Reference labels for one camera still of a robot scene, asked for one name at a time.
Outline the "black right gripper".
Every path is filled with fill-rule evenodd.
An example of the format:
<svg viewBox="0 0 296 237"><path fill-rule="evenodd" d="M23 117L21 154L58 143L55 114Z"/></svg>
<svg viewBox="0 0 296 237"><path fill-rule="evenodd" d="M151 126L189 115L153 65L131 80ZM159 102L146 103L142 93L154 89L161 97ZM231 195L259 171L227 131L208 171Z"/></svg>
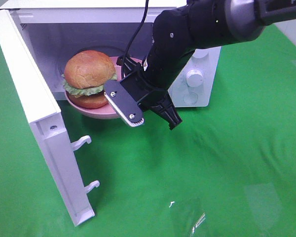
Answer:
<svg viewBox="0 0 296 237"><path fill-rule="evenodd" d="M126 55L119 56L116 64L123 69L121 74L130 74L135 68L138 70L140 85L139 107L143 111L151 110L168 122L169 129L173 130L182 119L177 113L168 89L185 66L185 62L171 62L165 65L147 64L145 61Z"/></svg>

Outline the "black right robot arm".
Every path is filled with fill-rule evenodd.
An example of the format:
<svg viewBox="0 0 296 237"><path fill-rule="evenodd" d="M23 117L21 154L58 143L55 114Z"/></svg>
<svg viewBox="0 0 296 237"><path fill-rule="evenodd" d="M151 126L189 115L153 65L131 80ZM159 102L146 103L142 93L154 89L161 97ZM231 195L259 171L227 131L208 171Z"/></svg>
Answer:
<svg viewBox="0 0 296 237"><path fill-rule="evenodd" d="M151 110L169 123L181 123L168 88L197 49L255 40L265 26L296 19L296 0L189 0L161 12L152 29L153 44L142 63L127 54L118 59L117 89L106 91L119 116L132 127Z"/></svg>

